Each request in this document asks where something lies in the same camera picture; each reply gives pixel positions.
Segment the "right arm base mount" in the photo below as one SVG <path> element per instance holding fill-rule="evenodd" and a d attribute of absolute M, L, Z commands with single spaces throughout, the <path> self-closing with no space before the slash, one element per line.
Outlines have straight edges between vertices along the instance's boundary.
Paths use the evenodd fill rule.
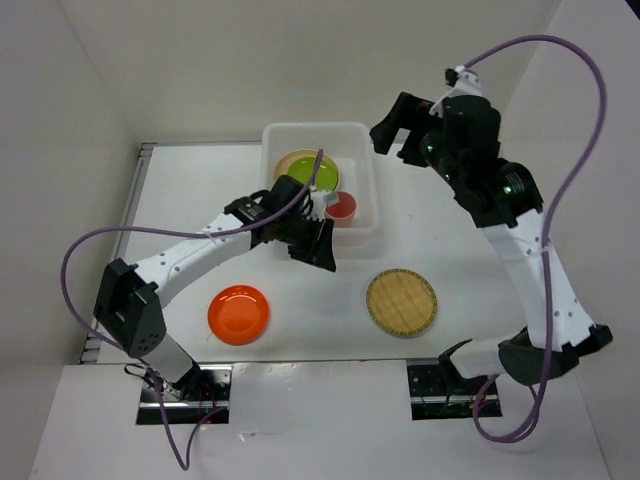
<path fill-rule="evenodd" d="M 467 419 L 486 377 L 449 378 L 433 359 L 408 362 L 406 373 L 413 421 Z"/>

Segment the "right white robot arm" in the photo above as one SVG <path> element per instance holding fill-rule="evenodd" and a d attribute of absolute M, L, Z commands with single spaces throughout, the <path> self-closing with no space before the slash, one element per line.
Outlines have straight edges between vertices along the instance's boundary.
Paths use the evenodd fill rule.
<path fill-rule="evenodd" d="M 452 189 L 505 267 L 527 325 L 505 339 L 465 340 L 443 352 L 438 380 L 450 393 L 473 379 L 507 374 L 521 385 L 575 368 L 581 357 L 611 343 L 578 301 L 551 245 L 542 235 L 543 200 L 529 170 L 499 154 L 501 115 L 476 95 L 447 98 L 439 116 L 432 102 L 402 92 L 370 131 L 376 153 L 389 152 L 399 130 L 408 136 L 398 153 L 404 163 L 432 168 Z"/>

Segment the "beige bear print plate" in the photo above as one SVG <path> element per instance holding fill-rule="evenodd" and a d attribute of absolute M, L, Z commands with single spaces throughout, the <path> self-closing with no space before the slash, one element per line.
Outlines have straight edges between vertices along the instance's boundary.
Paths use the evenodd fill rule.
<path fill-rule="evenodd" d="M 290 152 L 288 154 L 286 154 L 284 157 L 282 157 L 278 163 L 275 166 L 274 169 L 274 179 L 277 179 L 278 177 L 280 177 L 281 175 L 287 175 L 286 171 L 288 169 L 288 167 L 291 165 L 291 163 L 295 160 L 298 159 L 300 157 L 303 156 L 313 156 L 316 160 L 316 155 L 317 155 L 317 151 L 313 150 L 313 149 L 300 149 L 300 150 L 295 150 L 293 152 Z M 329 159 L 333 160 L 329 155 L 327 155 L 326 153 L 323 154 L 323 157 L 328 157 Z"/>

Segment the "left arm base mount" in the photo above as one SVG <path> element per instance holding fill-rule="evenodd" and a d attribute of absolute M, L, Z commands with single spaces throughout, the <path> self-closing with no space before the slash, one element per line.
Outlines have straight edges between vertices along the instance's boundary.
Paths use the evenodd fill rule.
<path fill-rule="evenodd" d="M 203 364 L 201 369 L 204 379 L 197 386 L 189 387 L 186 393 L 163 383 L 161 392 L 169 424 L 195 425 L 202 419 L 206 424 L 229 422 L 232 365 Z M 158 395 L 150 374 L 136 363 L 125 364 L 123 371 L 142 381 L 136 424 L 160 425 L 162 418 Z"/>

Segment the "lime green plate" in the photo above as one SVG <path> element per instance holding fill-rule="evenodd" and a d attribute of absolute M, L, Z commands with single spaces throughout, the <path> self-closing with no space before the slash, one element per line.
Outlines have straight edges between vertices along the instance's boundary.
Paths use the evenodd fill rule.
<path fill-rule="evenodd" d="M 303 156 L 295 159 L 288 167 L 286 174 L 306 183 L 313 171 L 315 158 L 313 156 Z M 315 175 L 313 186 L 317 190 L 336 190 L 340 181 L 339 169 L 333 160 L 324 157 L 321 160 L 318 171 Z"/>

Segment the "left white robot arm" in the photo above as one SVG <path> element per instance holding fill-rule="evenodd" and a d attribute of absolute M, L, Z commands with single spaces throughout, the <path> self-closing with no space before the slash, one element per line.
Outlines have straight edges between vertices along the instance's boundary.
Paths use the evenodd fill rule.
<path fill-rule="evenodd" d="M 336 201 L 334 192 L 282 175 L 270 189 L 228 204 L 195 238 L 136 263 L 109 263 L 94 317 L 129 357 L 154 370 L 166 391 L 188 399 L 210 378 L 168 333 L 164 308 L 223 262 L 272 241 L 286 245 L 294 260 L 334 271 L 334 223 L 324 210 Z"/>

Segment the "pink plastic cup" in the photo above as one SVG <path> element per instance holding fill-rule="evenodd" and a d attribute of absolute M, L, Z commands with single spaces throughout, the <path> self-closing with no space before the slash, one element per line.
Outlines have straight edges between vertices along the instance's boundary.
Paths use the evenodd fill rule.
<path fill-rule="evenodd" d="M 337 228 L 348 228 L 355 217 L 356 199 L 345 191 L 336 191 L 335 194 L 336 201 L 325 208 L 325 217 L 332 220 Z"/>

